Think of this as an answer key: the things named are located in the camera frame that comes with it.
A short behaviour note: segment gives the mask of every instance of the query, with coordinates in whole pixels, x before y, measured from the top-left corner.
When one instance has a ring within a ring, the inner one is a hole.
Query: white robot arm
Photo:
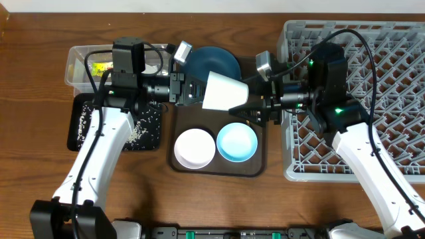
[[[94,206],[104,209],[112,174],[124,143],[133,131],[134,123],[131,114],[122,112],[119,108],[103,107],[102,109],[104,111],[102,134],[84,171],[77,204],[83,205],[85,200],[90,200],[94,203]],[[94,110],[90,129],[75,163],[62,185],[53,194],[53,198],[59,198],[61,203],[71,204],[72,202],[72,192],[77,174],[93,143],[98,126],[99,111]]]
[[[373,137],[378,148],[381,149],[380,155],[393,177],[410,199],[417,204],[419,210],[425,212],[424,200],[410,186],[397,168],[391,156],[383,147],[375,128]],[[372,154],[366,123],[349,126],[345,133],[338,132],[332,146],[358,178],[377,211],[387,238],[402,235],[401,230],[404,226],[409,226],[412,230],[425,227],[425,224],[419,217],[410,210],[409,205],[384,172],[378,159]]]

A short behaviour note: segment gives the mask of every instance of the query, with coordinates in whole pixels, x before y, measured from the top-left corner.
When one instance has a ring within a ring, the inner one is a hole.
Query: wood grain surface
[[[6,28],[7,19],[9,19],[9,12],[6,8],[0,3],[0,42],[3,39],[3,35]]]
[[[291,19],[425,21],[425,15],[13,13],[0,44],[0,238],[33,237],[34,201],[50,200],[76,158],[66,148],[72,87],[65,85],[64,71],[70,47],[137,36],[254,56],[276,52]],[[158,150],[121,154],[106,202],[109,219],[283,228],[352,218],[360,226],[381,227],[360,185],[285,179],[278,126],[268,127],[268,166],[255,179],[172,171],[166,164],[170,127],[165,116]],[[425,196],[424,185],[414,188]]]

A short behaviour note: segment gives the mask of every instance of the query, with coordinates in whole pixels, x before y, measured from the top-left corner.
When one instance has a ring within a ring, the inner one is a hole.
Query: white bowl
[[[184,131],[174,144],[174,155],[182,166],[200,169],[207,166],[215,154],[215,142],[209,133],[201,129]]]

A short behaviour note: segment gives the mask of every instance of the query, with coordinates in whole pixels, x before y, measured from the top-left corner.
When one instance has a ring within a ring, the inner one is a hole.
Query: yellow label
[[[112,62],[101,62],[92,64],[92,76],[102,76],[107,69],[113,68]]]

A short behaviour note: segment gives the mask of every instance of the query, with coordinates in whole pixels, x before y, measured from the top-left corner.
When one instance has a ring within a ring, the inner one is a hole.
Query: green connector
[[[273,232],[272,233],[272,239],[280,239],[280,233],[279,232]]]
[[[195,232],[186,232],[186,239],[195,239]]]

